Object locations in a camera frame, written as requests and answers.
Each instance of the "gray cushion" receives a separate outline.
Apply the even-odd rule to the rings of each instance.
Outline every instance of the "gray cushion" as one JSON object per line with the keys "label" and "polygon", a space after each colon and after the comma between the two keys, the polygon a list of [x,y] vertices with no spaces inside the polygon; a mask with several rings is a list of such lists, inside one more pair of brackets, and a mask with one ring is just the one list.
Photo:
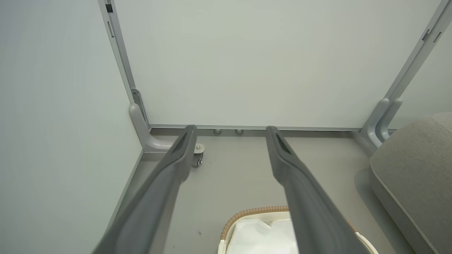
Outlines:
{"label": "gray cushion", "polygon": [[371,184],[418,254],[452,253],[452,113],[413,122],[371,157]]}

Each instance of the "gray floor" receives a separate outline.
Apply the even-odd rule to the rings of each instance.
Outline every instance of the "gray floor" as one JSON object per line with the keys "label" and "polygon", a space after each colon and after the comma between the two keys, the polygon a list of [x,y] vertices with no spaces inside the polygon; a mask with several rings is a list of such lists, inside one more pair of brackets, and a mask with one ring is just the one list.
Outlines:
{"label": "gray floor", "polygon": [[[153,130],[174,140],[177,130]],[[179,190],[165,254],[217,252],[225,223],[249,208],[286,205],[284,190],[274,179],[264,131],[214,135],[200,130],[206,146],[203,165],[193,169]],[[283,132],[343,216],[380,254],[413,253],[368,184],[372,149],[356,132]],[[123,204],[156,166],[161,155],[144,155]]]}

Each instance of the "white panel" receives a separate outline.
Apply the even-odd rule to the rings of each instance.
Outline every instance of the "white panel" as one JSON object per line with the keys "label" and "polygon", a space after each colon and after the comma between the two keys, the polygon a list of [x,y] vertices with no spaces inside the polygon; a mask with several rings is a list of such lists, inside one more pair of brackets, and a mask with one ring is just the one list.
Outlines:
{"label": "white panel", "polygon": [[115,0],[151,123],[362,127],[440,0]]}
{"label": "white panel", "polygon": [[452,29],[448,27],[400,97],[403,101],[389,128],[420,117],[452,111]]}
{"label": "white panel", "polygon": [[95,0],[0,2],[0,253],[90,253],[141,146]]}

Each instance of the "gray fabric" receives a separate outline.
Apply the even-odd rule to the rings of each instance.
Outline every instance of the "gray fabric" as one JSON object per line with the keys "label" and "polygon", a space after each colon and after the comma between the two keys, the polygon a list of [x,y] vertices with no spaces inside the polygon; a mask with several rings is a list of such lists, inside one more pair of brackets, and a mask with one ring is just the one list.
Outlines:
{"label": "gray fabric", "polygon": [[372,187],[418,254],[452,253],[451,132],[452,113],[435,114],[396,131],[371,157]]}

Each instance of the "metal slot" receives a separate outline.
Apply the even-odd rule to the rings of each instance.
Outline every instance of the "metal slot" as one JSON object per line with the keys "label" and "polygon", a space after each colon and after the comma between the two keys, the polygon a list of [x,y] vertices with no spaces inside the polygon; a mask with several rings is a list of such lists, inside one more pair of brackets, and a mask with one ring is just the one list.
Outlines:
{"label": "metal slot", "polygon": [[435,40],[433,41],[433,43],[435,43],[437,40],[439,40],[439,37],[441,36],[441,32],[438,33],[438,35],[436,36]]}
{"label": "metal slot", "polygon": [[112,38],[114,38],[113,29],[112,29],[112,26],[110,24],[110,21],[107,21],[107,25],[108,25],[108,29],[110,30],[110,34],[111,34]]}
{"label": "metal slot", "polygon": [[425,32],[424,36],[422,37],[422,40],[425,41],[427,38],[427,34],[430,32],[430,29],[427,29],[427,31]]}

